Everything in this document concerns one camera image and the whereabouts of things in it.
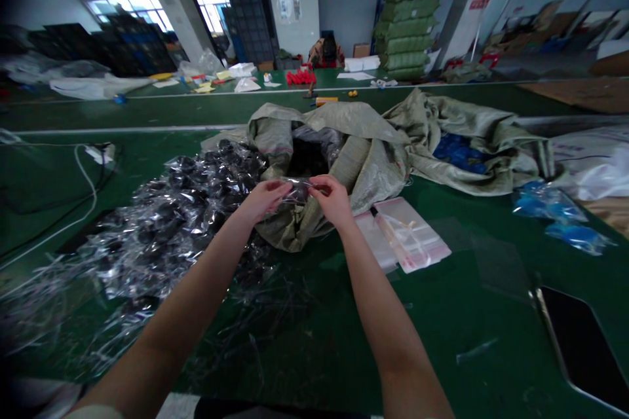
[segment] white paper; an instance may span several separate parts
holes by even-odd
[[[374,79],[375,77],[365,72],[341,72],[339,75],[337,75],[336,78],[337,79],[354,79],[356,81],[361,81],[361,80],[371,80],[371,79]]]
[[[156,82],[153,84],[153,86],[155,88],[164,88],[165,86],[177,85],[178,83],[181,83],[181,82],[177,79],[170,78],[165,81]]]

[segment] red item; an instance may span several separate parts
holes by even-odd
[[[463,65],[463,59],[450,59],[446,63],[446,68],[444,70],[448,70],[449,68],[456,69],[457,67],[460,67],[461,65]]]
[[[306,71],[297,71],[296,74],[292,72],[288,72],[286,74],[286,82],[289,85],[310,85],[311,83],[316,83],[315,73],[306,72]]]
[[[498,63],[498,61],[500,60],[500,54],[483,54],[483,56],[480,58],[480,61],[478,61],[478,63],[482,64],[486,60],[491,61],[491,65],[489,66],[489,68],[493,69]]]

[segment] stack of clear bags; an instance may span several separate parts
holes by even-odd
[[[530,182],[514,193],[515,214],[551,219],[545,233],[561,239],[590,255],[601,255],[614,241],[579,223],[587,222],[585,213],[563,191],[542,181]]]

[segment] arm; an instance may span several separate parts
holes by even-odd
[[[113,368],[73,408],[106,405],[126,418],[159,412],[185,360],[223,302],[251,230],[273,212],[290,183],[259,184],[227,219],[197,263],[183,277]]]
[[[339,231],[358,315],[382,382],[388,419],[454,417],[428,354],[386,275],[354,221],[347,190],[334,177],[311,178],[325,216]]]

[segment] white plastic bag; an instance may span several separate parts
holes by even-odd
[[[551,139],[555,162],[570,173],[562,188],[578,200],[629,196],[629,125],[607,126]]]
[[[125,94],[153,82],[153,79],[120,79],[105,74],[102,79],[54,79],[50,81],[50,88],[61,95],[82,100],[110,100],[117,94]]]

